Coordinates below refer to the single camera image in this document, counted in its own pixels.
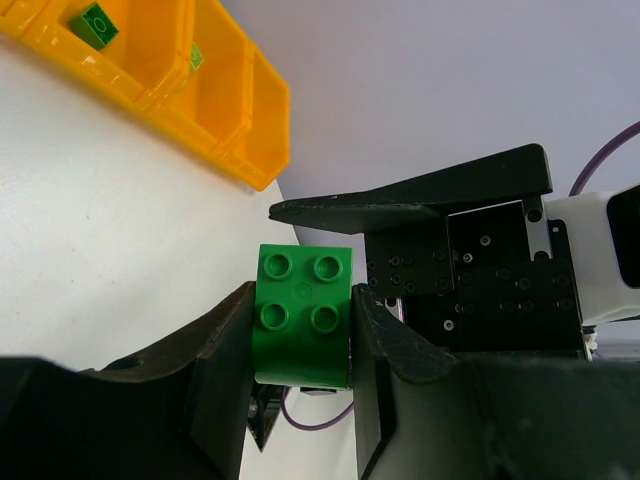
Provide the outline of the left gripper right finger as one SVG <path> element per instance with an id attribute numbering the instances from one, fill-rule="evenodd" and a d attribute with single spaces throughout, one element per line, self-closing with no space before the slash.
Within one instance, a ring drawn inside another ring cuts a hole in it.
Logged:
<path id="1" fill-rule="evenodd" d="M 639 368 L 525 356 L 456 357 L 352 290 L 362 479 L 635 479 Z"/>

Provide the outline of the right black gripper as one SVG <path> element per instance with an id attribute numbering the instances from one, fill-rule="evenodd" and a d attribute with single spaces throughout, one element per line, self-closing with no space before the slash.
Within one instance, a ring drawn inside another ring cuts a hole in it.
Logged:
<path id="1" fill-rule="evenodd" d="M 373 293 L 398 301 L 403 323 L 450 353 L 580 359 L 566 224 L 512 202 L 551 192 L 546 153 L 528 144 L 372 190 L 282 201 L 269 218 L 368 233 Z"/>

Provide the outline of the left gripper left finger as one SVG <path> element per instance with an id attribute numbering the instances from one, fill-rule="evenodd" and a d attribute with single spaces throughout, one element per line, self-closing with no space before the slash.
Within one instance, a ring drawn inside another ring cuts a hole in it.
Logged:
<path id="1" fill-rule="evenodd" d="M 1 361 L 5 479 L 235 479 L 253 383 L 255 286 L 101 370 Z"/>

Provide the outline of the green arch lego block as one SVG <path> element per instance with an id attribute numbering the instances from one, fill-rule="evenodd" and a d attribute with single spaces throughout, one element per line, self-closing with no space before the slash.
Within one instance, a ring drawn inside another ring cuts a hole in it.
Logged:
<path id="1" fill-rule="evenodd" d="M 256 382 L 348 387 L 352 265 L 349 248 L 260 246 L 252 333 Z"/>

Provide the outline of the pale green lego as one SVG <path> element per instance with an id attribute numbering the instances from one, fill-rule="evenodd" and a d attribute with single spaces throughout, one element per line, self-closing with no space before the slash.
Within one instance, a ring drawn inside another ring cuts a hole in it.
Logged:
<path id="1" fill-rule="evenodd" d="M 204 56 L 196 43 L 191 45 L 190 65 L 192 71 L 198 71 L 204 63 Z"/>

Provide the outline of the small green lego brick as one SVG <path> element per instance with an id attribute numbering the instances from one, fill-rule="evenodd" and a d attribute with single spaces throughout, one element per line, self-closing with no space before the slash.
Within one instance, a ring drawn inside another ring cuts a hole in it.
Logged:
<path id="1" fill-rule="evenodd" d="M 68 21 L 70 30 L 95 50 L 103 50 L 119 34 L 119 29 L 98 2 L 93 2 Z"/>

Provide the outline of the yellow divided sorting tray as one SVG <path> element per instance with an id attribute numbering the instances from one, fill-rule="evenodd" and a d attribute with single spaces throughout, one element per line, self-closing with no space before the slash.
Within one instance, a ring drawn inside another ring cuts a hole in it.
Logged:
<path id="1" fill-rule="evenodd" d="M 119 29 L 103 50 L 68 26 L 93 2 Z M 5 1 L 1 30 L 256 190 L 289 164 L 289 87 L 218 1 Z"/>

